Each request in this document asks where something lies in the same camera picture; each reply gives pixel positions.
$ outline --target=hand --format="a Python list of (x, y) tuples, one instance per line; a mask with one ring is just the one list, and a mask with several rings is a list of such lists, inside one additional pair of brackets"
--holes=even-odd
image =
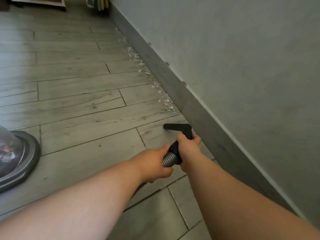
[(141, 174), (141, 182), (153, 183), (159, 178), (170, 177), (173, 168), (164, 168), (162, 166), (162, 159), (167, 153), (170, 145), (155, 149), (147, 149), (130, 159), (136, 166)]
[(179, 154), (182, 159), (180, 166), (182, 171), (186, 173), (188, 161), (194, 159), (197, 155), (202, 154), (199, 148), (201, 138), (198, 135), (193, 134), (192, 140), (189, 140), (184, 134), (178, 134), (177, 141), (179, 143)]

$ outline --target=black vacuum handle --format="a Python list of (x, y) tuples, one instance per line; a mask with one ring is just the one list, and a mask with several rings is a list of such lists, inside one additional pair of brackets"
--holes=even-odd
[[(181, 131), (189, 140), (192, 140), (192, 127), (189, 124), (164, 124), (163, 128), (166, 130)], [(176, 164), (181, 164), (182, 159), (179, 155), (178, 146), (178, 141), (175, 141), (170, 146), (168, 151), (174, 153), (177, 156), (178, 162)]]

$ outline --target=left hand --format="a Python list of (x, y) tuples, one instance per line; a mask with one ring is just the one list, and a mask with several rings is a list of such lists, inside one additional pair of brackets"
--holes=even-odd
[(170, 145), (164, 145), (159, 149), (147, 149), (130, 159), (139, 170), (141, 181), (153, 183), (159, 178), (167, 178), (173, 172), (173, 168), (164, 168), (162, 159), (167, 153)]

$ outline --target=person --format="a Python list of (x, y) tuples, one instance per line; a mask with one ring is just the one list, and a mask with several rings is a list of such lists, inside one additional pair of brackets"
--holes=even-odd
[[(212, 239), (320, 239), (308, 222), (241, 183), (204, 156), (200, 137), (177, 137), (187, 173)], [(0, 223), (6, 240), (104, 240), (137, 187), (169, 177), (162, 158), (170, 145), (148, 149), (58, 191)]]

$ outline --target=wall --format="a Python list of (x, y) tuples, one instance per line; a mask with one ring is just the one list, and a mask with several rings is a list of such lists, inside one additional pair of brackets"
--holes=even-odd
[(111, 2), (320, 227), (320, 0)]

